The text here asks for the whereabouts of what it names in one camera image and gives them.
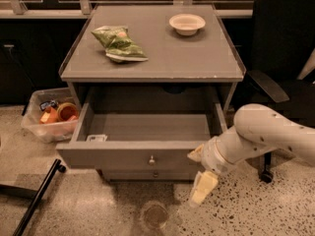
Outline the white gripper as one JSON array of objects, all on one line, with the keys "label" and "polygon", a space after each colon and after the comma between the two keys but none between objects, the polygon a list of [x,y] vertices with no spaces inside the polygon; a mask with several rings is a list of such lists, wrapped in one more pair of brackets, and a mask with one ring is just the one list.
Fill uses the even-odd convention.
[{"label": "white gripper", "polygon": [[190,207],[198,207],[218,185],[217,175],[226,175],[236,167],[222,156],[217,145],[218,140],[218,137],[213,137],[187,154],[189,159],[201,162],[204,168],[209,170],[197,173],[188,201]]}]

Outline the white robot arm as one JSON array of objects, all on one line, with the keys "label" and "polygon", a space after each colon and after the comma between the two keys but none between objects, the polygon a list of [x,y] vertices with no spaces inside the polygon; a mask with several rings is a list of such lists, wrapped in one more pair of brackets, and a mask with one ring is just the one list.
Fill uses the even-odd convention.
[{"label": "white robot arm", "polygon": [[294,123],[261,104],[240,107],[234,114],[232,127],[187,154],[205,168],[195,177],[189,205],[198,207],[218,185],[219,177],[239,162],[274,149],[291,152],[314,165],[315,129]]}]

